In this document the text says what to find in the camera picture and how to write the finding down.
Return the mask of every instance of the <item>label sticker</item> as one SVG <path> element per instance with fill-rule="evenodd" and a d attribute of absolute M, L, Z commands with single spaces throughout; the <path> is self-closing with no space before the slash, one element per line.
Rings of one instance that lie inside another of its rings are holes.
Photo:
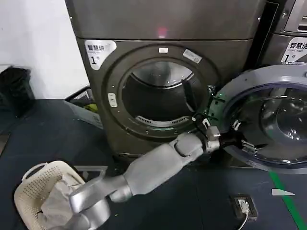
<path fill-rule="evenodd" d="M 307 37 L 292 38 L 280 62 L 294 62 L 307 54 Z"/>
<path fill-rule="evenodd" d="M 85 48 L 94 70 L 99 70 L 105 59 L 116 50 L 116 43 L 111 40 L 86 40 Z"/>
<path fill-rule="evenodd" d="M 168 48 L 163 48 L 163 47 L 159 48 L 159 53 L 167 54 L 168 53 Z"/>
<path fill-rule="evenodd" d="M 194 61 L 195 63 L 199 63 L 202 59 L 201 56 L 198 56 L 197 54 L 193 53 L 192 51 L 186 49 L 183 54 L 184 57 L 186 57 L 187 59 L 190 59 L 191 61 Z"/>
<path fill-rule="evenodd" d="M 109 99 L 109 103 L 111 107 L 117 107 L 116 95 L 115 93 L 109 92 L 107 94 L 107 98 Z"/>

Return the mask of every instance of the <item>electrical outlet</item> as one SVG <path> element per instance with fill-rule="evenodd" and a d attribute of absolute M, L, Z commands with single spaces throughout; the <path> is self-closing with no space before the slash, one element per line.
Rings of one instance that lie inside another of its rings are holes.
<path fill-rule="evenodd" d="M 248 221 L 255 221 L 258 216 L 258 212 L 256 210 L 254 201 L 250 197 L 250 195 L 246 194 L 238 194 L 238 195 L 232 195 L 230 196 L 231 204 L 233 206 L 233 209 L 235 211 L 236 217 L 238 219 L 244 219 L 245 218 L 245 213 L 242 212 L 240 202 L 239 200 L 245 200 L 248 203 Z"/>

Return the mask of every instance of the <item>white cable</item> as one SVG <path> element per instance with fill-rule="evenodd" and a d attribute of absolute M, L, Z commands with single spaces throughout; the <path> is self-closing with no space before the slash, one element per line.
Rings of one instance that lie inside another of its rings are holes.
<path fill-rule="evenodd" d="M 241 224 L 240 228 L 238 228 L 238 230 L 241 230 L 243 228 L 243 226 L 245 225 L 247 220 L 248 220 L 248 212 L 246 213 L 245 219 L 244 219 L 243 223 Z"/>

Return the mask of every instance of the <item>white cloth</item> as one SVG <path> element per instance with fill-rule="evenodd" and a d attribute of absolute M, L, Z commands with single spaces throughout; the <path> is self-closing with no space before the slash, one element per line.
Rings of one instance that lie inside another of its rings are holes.
<path fill-rule="evenodd" d="M 69 194 L 80 184 L 69 174 L 64 174 L 52 188 L 49 197 L 38 214 L 38 222 L 44 229 L 65 225 L 72 217 Z"/>

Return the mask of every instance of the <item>door glass window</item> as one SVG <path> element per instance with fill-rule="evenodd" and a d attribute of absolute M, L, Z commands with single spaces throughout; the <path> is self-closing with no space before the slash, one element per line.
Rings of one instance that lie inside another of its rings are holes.
<path fill-rule="evenodd" d="M 241 122 L 238 131 L 257 147 L 254 157 L 278 164 L 307 161 L 307 92 L 263 89 L 238 100 L 225 122 Z"/>

